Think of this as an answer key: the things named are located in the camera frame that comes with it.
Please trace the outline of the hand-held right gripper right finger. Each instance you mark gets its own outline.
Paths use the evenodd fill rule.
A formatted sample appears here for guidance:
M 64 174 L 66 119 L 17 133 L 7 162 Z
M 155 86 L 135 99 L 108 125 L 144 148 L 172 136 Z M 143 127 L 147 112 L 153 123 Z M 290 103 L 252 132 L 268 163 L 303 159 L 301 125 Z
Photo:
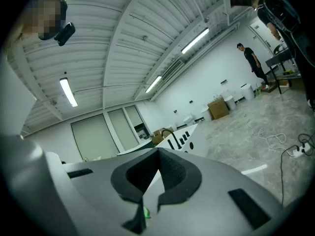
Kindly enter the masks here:
M 147 236 L 250 236 L 282 206 L 264 187 L 231 166 L 185 152 L 159 149 L 164 188 Z

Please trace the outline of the long ceiling light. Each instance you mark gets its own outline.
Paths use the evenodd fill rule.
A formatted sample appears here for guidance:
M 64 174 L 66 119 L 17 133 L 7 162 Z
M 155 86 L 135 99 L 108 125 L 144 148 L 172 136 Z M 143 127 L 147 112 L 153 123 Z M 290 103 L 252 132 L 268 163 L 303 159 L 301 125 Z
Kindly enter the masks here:
M 146 89 L 145 93 L 149 93 L 155 85 L 161 80 L 161 76 L 157 76 L 156 79 L 151 83 L 151 85 Z
M 185 54 L 191 47 L 193 47 L 200 39 L 209 33 L 209 28 L 205 28 L 199 35 L 190 41 L 182 50 L 181 53 Z
M 60 79 L 60 85 L 61 85 L 63 92 L 64 92 L 65 96 L 67 97 L 69 103 L 71 104 L 71 106 L 77 107 L 78 104 L 74 98 L 72 91 L 71 91 L 68 79 L 67 78 L 61 78 Z

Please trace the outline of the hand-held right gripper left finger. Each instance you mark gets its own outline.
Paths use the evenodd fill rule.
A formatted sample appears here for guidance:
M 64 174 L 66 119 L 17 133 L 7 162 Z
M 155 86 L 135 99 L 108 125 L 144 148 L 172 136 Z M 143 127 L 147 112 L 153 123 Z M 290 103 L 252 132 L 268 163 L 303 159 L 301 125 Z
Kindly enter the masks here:
M 112 159 L 62 164 L 48 153 L 57 195 L 51 212 L 57 236 L 160 236 L 159 217 L 147 224 L 145 191 L 159 166 L 159 150 L 146 149 Z

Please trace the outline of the tall white bin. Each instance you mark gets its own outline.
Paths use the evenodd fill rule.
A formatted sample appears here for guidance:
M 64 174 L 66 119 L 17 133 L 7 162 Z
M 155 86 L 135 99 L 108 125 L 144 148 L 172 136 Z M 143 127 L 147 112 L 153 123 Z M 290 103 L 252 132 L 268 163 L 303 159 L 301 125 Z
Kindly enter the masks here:
M 254 90 L 250 84 L 241 86 L 241 93 L 246 100 L 252 100 L 255 97 Z

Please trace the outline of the white rectangular bathtub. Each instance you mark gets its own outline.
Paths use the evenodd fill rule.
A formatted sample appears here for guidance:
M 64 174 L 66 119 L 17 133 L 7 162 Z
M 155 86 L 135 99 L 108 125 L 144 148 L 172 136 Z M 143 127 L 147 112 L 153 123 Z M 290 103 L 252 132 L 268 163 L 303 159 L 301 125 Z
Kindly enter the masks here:
M 187 137 L 186 141 L 183 139 L 184 144 L 182 145 L 179 139 L 183 138 L 182 135 L 185 134 L 185 131 L 187 131 L 190 136 L 189 137 L 186 136 Z M 207 156 L 208 145 L 205 138 L 205 134 L 202 131 L 201 124 L 194 124 L 189 127 L 177 130 L 174 132 L 174 134 L 179 144 L 182 146 L 181 149 L 178 149 L 178 146 L 171 134 L 166 139 L 164 139 L 161 143 L 159 143 L 157 147 L 171 149 L 167 141 L 167 139 L 169 139 L 172 143 L 173 150 L 186 152 L 186 153 L 197 155 L 204 158 Z

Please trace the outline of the large open cardboard box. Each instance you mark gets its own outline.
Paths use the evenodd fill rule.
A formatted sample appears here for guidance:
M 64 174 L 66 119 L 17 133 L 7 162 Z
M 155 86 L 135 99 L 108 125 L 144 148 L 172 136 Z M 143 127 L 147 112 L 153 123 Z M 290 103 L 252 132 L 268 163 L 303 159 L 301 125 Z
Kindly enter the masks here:
M 157 130 L 151 136 L 151 140 L 154 146 L 161 143 L 164 139 L 166 139 L 170 135 L 170 132 L 168 131 L 163 132 L 163 130 L 164 128 Z

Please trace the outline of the black table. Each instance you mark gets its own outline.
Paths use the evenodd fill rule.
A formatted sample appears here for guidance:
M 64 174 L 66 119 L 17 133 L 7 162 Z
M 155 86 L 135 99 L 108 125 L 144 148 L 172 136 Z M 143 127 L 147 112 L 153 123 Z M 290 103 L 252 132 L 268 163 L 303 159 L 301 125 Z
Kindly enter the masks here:
M 292 58 L 293 57 L 292 57 L 289 49 L 284 49 L 283 51 L 278 52 L 271 59 L 269 59 L 265 62 L 272 73 L 272 76 L 275 80 L 276 86 L 277 86 L 280 94 L 282 94 L 280 81 L 287 80 L 289 87 L 291 86 L 290 80 L 292 79 L 292 76 L 294 75 L 294 73 L 289 72 L 285 69 L 284 62 L 291 60 Z M 274 72 L 275 69 L 273 68 L 273 66 L 278 66 L 278 65 L 280 65 L 280 67 L 282 68 L 282 74 L 281 75 L 276 75 Z

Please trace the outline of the person's white shirt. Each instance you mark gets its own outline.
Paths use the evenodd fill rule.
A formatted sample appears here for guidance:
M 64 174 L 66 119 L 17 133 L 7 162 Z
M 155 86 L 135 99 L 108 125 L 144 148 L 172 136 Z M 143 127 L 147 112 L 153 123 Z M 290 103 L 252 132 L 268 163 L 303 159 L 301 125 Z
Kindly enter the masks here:
M 19 135 L 35 102 L 0 50 L 0 135 Z

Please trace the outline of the white power strip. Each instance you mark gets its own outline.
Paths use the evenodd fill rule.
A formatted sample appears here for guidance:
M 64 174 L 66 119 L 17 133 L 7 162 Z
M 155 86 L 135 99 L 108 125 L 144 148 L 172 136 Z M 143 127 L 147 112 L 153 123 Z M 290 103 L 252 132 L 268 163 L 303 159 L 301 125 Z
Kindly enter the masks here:
M 303 143 L 298 149 L 293 151 L 293 157 L 295 159 L 301 156 L 310 156 L 311 155 L 311 146 L 309 143 Z

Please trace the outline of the large white framed window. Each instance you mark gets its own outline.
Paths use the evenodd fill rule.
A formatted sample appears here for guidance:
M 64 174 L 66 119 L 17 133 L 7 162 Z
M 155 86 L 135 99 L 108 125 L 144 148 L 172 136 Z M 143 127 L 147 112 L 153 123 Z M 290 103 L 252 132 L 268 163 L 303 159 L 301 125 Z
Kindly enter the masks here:
M 151 140 L 135 105 L 75 122 L 71 129 L 84 161 L 116 157 Z

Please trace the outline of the small white bin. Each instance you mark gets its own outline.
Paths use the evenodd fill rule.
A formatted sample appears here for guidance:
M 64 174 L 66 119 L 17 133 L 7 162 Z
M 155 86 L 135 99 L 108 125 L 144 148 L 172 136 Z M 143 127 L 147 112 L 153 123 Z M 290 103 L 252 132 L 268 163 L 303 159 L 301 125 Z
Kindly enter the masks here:
M 226 97 L 224 99 L 224 102 L 226 103 L 230 111 L 233 111 L 234 109 L 236 109 L 236 103 L 232 95 L 230 95 L 229 97 Z

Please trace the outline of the dark green oval bathtub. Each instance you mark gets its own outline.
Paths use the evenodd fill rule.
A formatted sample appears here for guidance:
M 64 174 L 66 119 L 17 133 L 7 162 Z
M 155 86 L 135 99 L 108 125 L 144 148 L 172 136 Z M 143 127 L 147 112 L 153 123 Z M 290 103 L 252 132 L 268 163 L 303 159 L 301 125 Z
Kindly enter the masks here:
M 136 151 L 147 149 L 147 148 L 154 148 L 154 144 L 153 144 L 153 142 L 151 140 L 147 140 L 147 141 L 137 145 L 136 147 L 128 149 L 128 150 L 123 151 L 123 152 L 120 152 L 117 155 L 121 156 L 121 155 L 124 155 L 124 154 L 136 152 Z

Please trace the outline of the cardboard box with white fittings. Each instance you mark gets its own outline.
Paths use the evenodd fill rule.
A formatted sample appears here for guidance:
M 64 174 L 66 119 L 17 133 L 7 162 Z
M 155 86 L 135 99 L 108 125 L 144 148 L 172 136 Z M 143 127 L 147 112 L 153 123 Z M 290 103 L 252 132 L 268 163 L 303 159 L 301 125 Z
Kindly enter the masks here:
M 229 110 L 225 101 L 219 98 L 208 104 L 209 111 L 213 119 L 220 119 L 229 114 Z

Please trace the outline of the white two-piece toilet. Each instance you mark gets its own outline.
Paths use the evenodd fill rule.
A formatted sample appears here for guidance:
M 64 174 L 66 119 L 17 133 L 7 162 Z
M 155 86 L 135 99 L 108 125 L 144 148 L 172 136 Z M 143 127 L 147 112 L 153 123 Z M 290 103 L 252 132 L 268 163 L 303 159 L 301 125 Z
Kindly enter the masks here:
M 189 112 L 186 117 L 184 118 L 183 120 L 184 124 L 186 124 L 187 126 L 190 126 L 190 125 L 194 125 L 195 124 L 195 121 L 194 121 L 194 116 L 191 112 Z

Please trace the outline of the white round bin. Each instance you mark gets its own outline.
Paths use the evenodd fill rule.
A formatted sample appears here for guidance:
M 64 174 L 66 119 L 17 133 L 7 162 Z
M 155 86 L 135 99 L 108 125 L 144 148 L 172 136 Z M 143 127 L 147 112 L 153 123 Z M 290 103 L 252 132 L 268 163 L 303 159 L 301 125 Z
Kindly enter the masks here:
M 208 105 L 204 105 L 202 107 L 201 114 L 202 114 L 205 121 L 211 121 L 212 120 L 212 115 L 211 115 L 211 112 L 209 110 Z

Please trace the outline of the ceiling air vent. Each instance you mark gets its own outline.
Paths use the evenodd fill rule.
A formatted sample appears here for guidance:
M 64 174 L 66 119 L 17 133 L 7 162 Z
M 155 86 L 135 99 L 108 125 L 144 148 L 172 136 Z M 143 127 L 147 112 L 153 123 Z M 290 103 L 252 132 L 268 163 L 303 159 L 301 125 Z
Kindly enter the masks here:
M 163 73 L 161 80 L 165 81 L 169 79 L 179 68 L 184 65 L 184 62 L 181 59 L 174 61 Z

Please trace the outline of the black curved faucet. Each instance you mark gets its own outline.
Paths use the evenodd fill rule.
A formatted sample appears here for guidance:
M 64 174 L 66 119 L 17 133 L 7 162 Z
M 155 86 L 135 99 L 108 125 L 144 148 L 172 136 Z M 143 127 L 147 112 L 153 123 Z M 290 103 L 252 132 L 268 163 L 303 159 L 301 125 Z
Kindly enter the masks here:
M 177 144 L 177 146 L 178 146 L 178 149 L 181 149 L 181 148 L 182 148 L 182 146 L 179 144 L 179 142 L 178 142 L 178 140 L 177 140 L 177 138 L 176 138 L 176 136 L 175 136 L 175 134 L 174 134 L 174 132 L 173 132 L 172 130 L 167 129 L 167 128 L 163 129 L 163 130 L 161 131 L 161 135 L 162 135 L 162 136 L 163 136 L 164 132 L 169 132 L 169 133 L 173 136 L 173 138 L 174 138 L 174 140 L 175 140 L 175 142 L 176 142 L 176 144 Z

